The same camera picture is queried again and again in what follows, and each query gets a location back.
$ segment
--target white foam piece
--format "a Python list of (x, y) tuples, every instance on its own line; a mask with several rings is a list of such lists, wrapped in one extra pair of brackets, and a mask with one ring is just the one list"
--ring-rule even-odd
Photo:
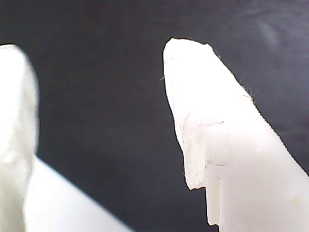
[(308, 175), (213, 48), (171, 39), (163, 60), (185, 179), (205, 187), (208, 223), (221, 232), (307, 232)]

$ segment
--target white object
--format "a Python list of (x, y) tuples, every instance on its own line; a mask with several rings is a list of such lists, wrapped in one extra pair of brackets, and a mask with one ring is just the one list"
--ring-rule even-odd
[(209, 44), (171, 39), (167, 98), (190, 189), (221, 232), (307, 232), (309, 178)]
[(132, 232), (35, 157), (38, 95), (26, 54), (0, 46), (0, 232)]
[(35, 74), (15, 45), (0, 46), (0, 232), (23, 232), (38, 138)]
[(40, 159), (25, 203), (27, 232), (133, 232)]

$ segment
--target white plastic piece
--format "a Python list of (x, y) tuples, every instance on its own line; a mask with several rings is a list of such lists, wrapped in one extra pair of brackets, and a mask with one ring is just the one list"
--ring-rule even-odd
[(38, 91), (27, 56), (0, 46), (0, 232), (25, 231), (23, 203), (38, 138)]
[(309, 178), (209, 44), (171, 39), (164, 79), (190, 189), (221, 232), (309, 231)]
[(40, 159), (25, 202), (27, 232), (133, 232)]

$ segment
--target dark gray background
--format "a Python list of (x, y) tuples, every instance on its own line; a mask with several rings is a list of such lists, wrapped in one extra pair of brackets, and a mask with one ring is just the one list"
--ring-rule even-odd
[(185, 185), (162, 49), (211, 43), (307, 171), (308, 12), (307, 0), (2, 0), (0, 43), (37, 71), (42, 159), (138, 232), (215, 232), (204, 190)]

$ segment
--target white tip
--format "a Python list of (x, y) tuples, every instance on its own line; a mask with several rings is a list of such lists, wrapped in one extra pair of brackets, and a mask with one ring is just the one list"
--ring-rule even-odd
[(25, 230), (23, 202), (38, 140), (38, 87), (25, 53), (0, 46), (0, 232)]

